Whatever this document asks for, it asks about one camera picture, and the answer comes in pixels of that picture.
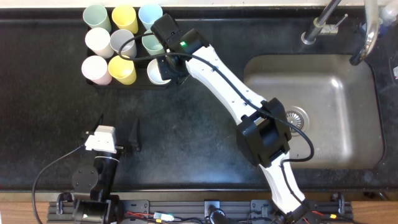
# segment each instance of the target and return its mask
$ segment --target drain strainer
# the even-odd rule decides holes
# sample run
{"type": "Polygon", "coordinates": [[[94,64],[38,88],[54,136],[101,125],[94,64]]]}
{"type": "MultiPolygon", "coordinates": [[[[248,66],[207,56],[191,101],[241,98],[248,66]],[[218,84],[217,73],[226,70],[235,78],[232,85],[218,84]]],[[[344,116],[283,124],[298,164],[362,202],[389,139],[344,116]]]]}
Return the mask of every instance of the drain strainer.
{"type": "Polygon", "coordinates": [[[290,124],[293,124],[299,129],[302,129],[304,127],[304,118],[301,116],[301,114],[297,111],[287,111],[286,112],[286,118],[287,122],[290,124]]]}

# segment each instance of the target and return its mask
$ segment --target white cup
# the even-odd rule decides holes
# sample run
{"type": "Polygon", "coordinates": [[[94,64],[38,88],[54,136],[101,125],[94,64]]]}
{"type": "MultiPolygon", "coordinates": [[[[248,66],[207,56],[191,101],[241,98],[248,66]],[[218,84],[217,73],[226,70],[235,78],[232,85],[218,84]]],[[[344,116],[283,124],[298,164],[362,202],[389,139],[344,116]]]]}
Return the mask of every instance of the white cup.
{"type": "Polygon", "coordinates": [[[149,81],[155,85],[164,85],[168,84],[171,80],[163,80],[160,75],[159,67],[157,66],[157,60],[153,59],[149,62],[147,67],[147,73],[149,77],[149,81]]]}
{"type": "Polygon", "coordinates": [[[158,4],[146,4],[138,11],[139,20],[143,23],[145,29],[149,30],[154,22],[163,16],[162,7],[158,4]]]}
{"type": "Polygon", "coordinates": [[[111,36],[104,28],[94,28],[86,34],[86,45],[94,53],[103,57],[110,58],[113,55],[113,49],[109,43],[111,36]]]}
{"type": "MultiPolygon", "coordinates": [[[[117,30],[111,35],[111,47],[118,54],[120,47],[129,39],[133,38],[134,35],[125,29],[117,30]]],[[[130,58],[134,58],[137,56],[137,45],[136,41],[128,43],[123,47],[122,55],[129,56],[130,58]]]]}
{"type": "Polygon", "coordinates": [[[83,20],[93,29],[100,27],[111,32],[111,22],[109,21],[108,12],[104,6],[88,6],[83,12],[83,20]]]}
{"type": "Polygon", "coordinates": [[[81,72],[86,78],[99,85],[107,85],[112,81],[106,60],[97,55],[86,58],[81,65],[81,72]]]}
{"type": "MultiPolygon", "coordinates": [[[[152,33],[151,30],[145,31],[145,34],[152,33]]],[[[157,40],[155,35],[148,35],[142,37],[142,44],[150,55],[163,54],[164,49],[162,44],[157,40]]]]}

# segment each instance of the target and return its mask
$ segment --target wooden surface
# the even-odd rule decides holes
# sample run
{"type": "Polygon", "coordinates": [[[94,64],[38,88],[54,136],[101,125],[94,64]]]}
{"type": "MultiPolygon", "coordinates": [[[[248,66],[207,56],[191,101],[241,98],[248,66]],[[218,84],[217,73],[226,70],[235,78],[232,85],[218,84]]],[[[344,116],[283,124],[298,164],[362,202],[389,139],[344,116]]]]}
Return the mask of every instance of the wooden surface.
{"type": "MultiPolygon", "coordinates": [[[[353,202],[355,220],[360,223],[398,223],[398,202],[353,202]]],[[[37,203],[39,217],[47,219],[48,202],[37,203]]],[[[1,202],[0,224],[36,224],[29,202],[1,202]]]]}

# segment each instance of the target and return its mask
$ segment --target white wall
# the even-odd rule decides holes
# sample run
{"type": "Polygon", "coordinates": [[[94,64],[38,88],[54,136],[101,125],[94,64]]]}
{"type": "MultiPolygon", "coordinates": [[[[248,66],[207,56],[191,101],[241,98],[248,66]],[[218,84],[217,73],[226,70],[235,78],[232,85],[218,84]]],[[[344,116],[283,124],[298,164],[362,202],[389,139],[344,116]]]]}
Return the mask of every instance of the white wall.
{"type": "MultiPolygon", "coordinates": [[[[157,3],[161,6],[324,6],[330,0],[0,0],[0,7],[86,7],[102,4],[114,7],[120,4],[141,6],[157,3]]],[[[390,0],[378,0],[385,5],[390,0]]],[[[340,6],[360,6],[363,0],[342,0],[340,6]]]]}

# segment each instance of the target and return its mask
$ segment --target cup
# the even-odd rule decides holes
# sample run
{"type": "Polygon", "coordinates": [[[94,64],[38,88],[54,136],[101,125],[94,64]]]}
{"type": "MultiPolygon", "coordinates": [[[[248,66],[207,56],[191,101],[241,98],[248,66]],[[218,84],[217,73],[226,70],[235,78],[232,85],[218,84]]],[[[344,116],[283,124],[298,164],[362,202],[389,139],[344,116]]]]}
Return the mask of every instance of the cup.
{"type": "Polygon", "coordinates": [[[103,58],[110,58],[114,53],[109,43],[110,40],[111,36],[108,31],[100,27],[89,30],[85,38],[87,47],[103,58]]]}
{"type": "Polygon", "coordinates": [[[130,60],[122,59],[120,56],[115,56],[111,59],[108,71],[113,78],[125,85],[131,85],[137,79],[134,63],[130,60]]]}
{"type": "MultiPolygon", "coordinates": [[[[112,49],[118,54],[120,47],[129,39],[133,38],[134,35],[128,30],[117,30],[113,32],[111,35],[111,47],[112,49]]],[[[128,43],[126,46],[123,47],[122,55],[126,55],[130,58],[134,58],[137,56],[137,45],[136,41],[133,40],[132,42],[128,43]]]]}
{"type": "Polygon", "coordinates": [[[119,29],[126,29],[133,34],[138,32],[136,10],[131,6],[118,6],[113,9],[112,20],[119,29]]]}
{"type": "Polygon", "coordinates": [[[153,59],[149,62],[148,67],[147,67],[147,73],[148,73],[149,81],[155,85],[164,85],[164,84],[168,84],[169,81],[171,81],[171,80],[163,80],[162,79],[156,59],[153,59]]]}
{"type": "Polygon", "coordinates": [[[146,4],[138,11],[139,20],[141,20],[145,29],[149,30],[154,22],[163,16],[163,10],[158,4],[146,4]]]}
{"type": "Polygon", "coordinates": [[[86,78],[99,85],[107,85],[112,81],[106,60],[97,55],[86,58],[81,65],[81,72],[86,78]]]}
{"type": "MultiPolygon", "coordinates": [[[[145,31],[145,34],[152,33],[151,30],[145,31]]],[[[142,37],[142,44],[150,55],[163,54],[164,49],[162,44],[157,40],[155,35],[148,35],[142,37]]]]}
{"type": "Polygon", "coordinates": [[[109,21],[108,12],[104,6],[88,6],[83,12],[83,20],[93,29],[100,27],[111,32],[111,22],[109,21]]]}

